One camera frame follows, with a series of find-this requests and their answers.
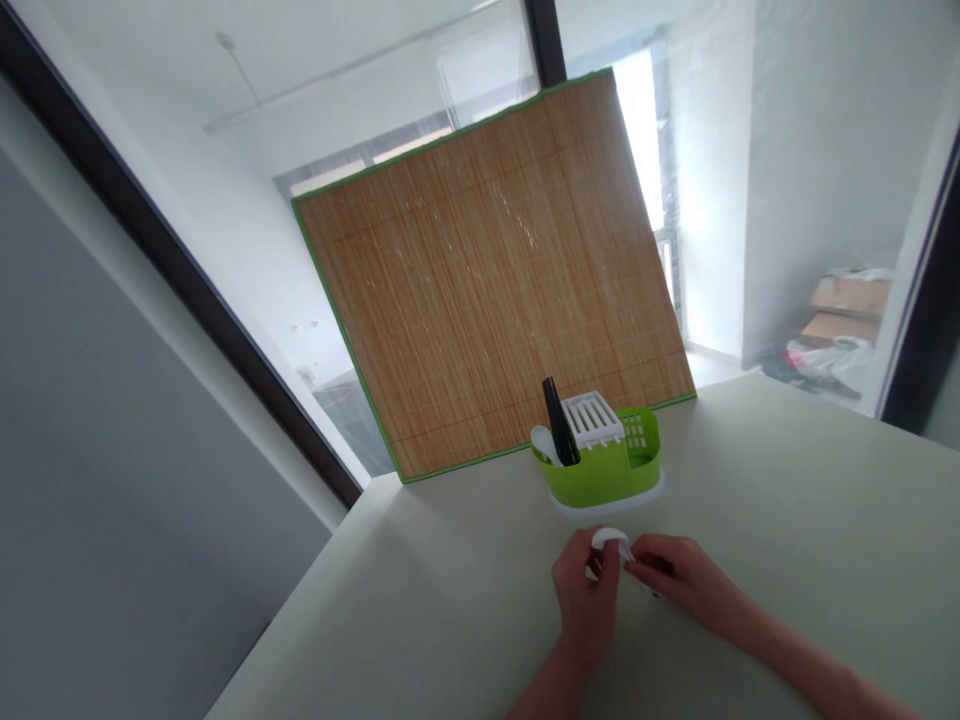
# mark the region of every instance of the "table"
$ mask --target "table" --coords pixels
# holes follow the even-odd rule
[[[744,590],[929,718],[960,715],[960,454],[758,376],[657,412],[667,491],[607,522],[695,537]],[[529,452],[363,494],[216,705],[230,718],[503,716],[559,630],[576,525]],[[584,717],[811,717],[624,575]]]

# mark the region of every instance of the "green utensil holder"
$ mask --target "green utensil holder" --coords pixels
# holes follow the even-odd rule
[[[530,449],[550,490],[569,508],[588,508],[624,500],[652,490],[660,481],[660,429],[646,408],[617,410],[624,438],[606,447],[580,449],[576,465],[557,466]]]

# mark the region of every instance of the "plastic bag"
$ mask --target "plastic bag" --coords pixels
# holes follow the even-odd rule
[[[862,395],[873,352],[866,340],[838,337],[826,348],[810,348],[791,340],[786,354],[790,364],[805,378],[821,383],[836,381]]]

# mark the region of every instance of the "hand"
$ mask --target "hand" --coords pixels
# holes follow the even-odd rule
[[[631,548],[638,562],[626,570],[721,638],[739,644],[759,608],[696,543],[686,537],[642,535]]]
[[[560,604],[563,630],[558,643],[589,674],[600,667],[613,639],[620,556],[615,540],[603,551],[594,550],[590,540],[602,526],[577,530],[553,564],[551,575]],[[586,575],[587,567],[597,580]]]

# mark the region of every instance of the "floor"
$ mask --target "floor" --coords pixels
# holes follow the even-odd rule
[[[687,362],[690,364],[690,373],[693,375],[693,385],[696,388],[715,385],[747,374],[733,359],[719,360],[695,350],[687,351]]]

